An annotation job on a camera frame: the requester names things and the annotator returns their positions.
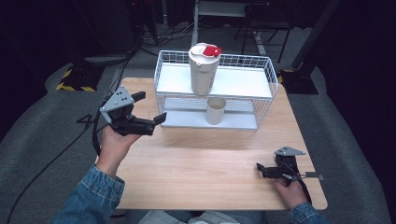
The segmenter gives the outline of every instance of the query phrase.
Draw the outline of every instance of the white shelf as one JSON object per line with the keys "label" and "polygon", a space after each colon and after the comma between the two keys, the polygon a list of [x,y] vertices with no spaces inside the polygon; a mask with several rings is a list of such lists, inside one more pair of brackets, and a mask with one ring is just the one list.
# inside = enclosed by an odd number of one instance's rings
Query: white shelf
{"label": "white shelf", "polygon": [[257,130],[257,122],[251,101],[227,101],[220,124],[209,124],[205,119],[206,99],[166,98],[167,112],[163,127],[221,128]]}
{"label": "white shelf", "polygon": [[[158,82],[159,94],[194,95],[191,71],[187,63],[163,63]],[[262,68],[219,66],[209,96],[272,99]]]}

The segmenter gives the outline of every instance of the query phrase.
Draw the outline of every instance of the human hand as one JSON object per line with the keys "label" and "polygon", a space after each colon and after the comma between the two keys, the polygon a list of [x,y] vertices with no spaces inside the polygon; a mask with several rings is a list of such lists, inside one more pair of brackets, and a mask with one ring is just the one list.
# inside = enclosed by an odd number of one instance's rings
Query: human hand
{"label": "human hand", "polygon": [[102,145],[96,167],[112,178],[116,177],[121,161],[128,154],[131,145],[142,135],[128,134],[125,136],[114,132],[110,126],[103,129]]}
{"label": "human hand", "polygon": [[273,179],[272,181],[283,202],[289,209],[293,209],[300,203],[308,202],[303,187],[298,181],[291,181],[288,187],[286,187],[284,179]]}

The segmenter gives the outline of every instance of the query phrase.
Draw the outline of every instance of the denim jacket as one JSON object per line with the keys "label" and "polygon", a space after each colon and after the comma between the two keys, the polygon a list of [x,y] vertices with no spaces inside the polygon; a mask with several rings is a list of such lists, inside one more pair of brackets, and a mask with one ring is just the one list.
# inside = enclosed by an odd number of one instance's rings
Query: denim jacket
{"label": "denim jacket", "polygon": [[[108,223],[120,203],[124,185],[123,180],[113,179],[93,166],[51,223]],[[310,203],[301,203],[290,211],[290,223],[328,222]]]}

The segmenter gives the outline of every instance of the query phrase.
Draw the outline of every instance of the dark background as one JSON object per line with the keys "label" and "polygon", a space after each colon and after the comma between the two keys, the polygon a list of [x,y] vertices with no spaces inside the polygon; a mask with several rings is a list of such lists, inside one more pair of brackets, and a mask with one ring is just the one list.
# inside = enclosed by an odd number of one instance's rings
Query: dark background
{"label": "dark background", "polygon": [[[191,2],[167,1],[170,25],[191,21],[191,14],[180,14],[184,7],[193,7]],[[156,7],[149,8],[154,17],[144,20],[158,20],[162,6],[155,1],[144,2],[147,3]],[[143,16],[134,17],[124,4],[123,1],[93,4],[86,0],[78,1],[78,9],[74,1],[1,2],[0,139],[30,105],[47,93],[44,83],[55,70],[65,63],[84,64],[84,57],[110,53],[94,34],[117,52],[134,45],[143,22],[139,18]],[[309,14],[314,19],[307,18],[305,13],[312,6],[290,12],[296,16],[296,26],[313,25],[323,5],[314,7],[314,14]],[[86,18],[81,17],[80,10]],[[395,12],[394,1],[341,1],[304,59],[305,64],[317,66],[325,77],[328,95],[382,183],[393,222],[396,222],[396,185],[392,181],[396,170]],[[112,21],[118,26],[109,26]]]}

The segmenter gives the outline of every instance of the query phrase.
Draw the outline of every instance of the chair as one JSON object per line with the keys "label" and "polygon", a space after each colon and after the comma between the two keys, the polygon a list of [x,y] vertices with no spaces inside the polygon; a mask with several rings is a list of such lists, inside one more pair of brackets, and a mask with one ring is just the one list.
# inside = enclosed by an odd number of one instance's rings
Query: chair
{"label": "chair", "polygon": [[[277,62],[280,63],[291,30],[288,17],[286,16],[280,4],[268,1],[253,1],[251,4],[246,5],[244,21],[242,22],[233,39],[237,38],[242,28],[245,28],[245,32],[241,54],[244,54],[245,45],[247,44],[248,32],[253,32],[255,35],[259,35],[260,32],[272,32],[273,34],[270,36],[270,38],[266,42],[262,43],[262,45],[282,46],[279,58],[277,60]],[[269,43],[278,31],[287,31],[283,44]]]}

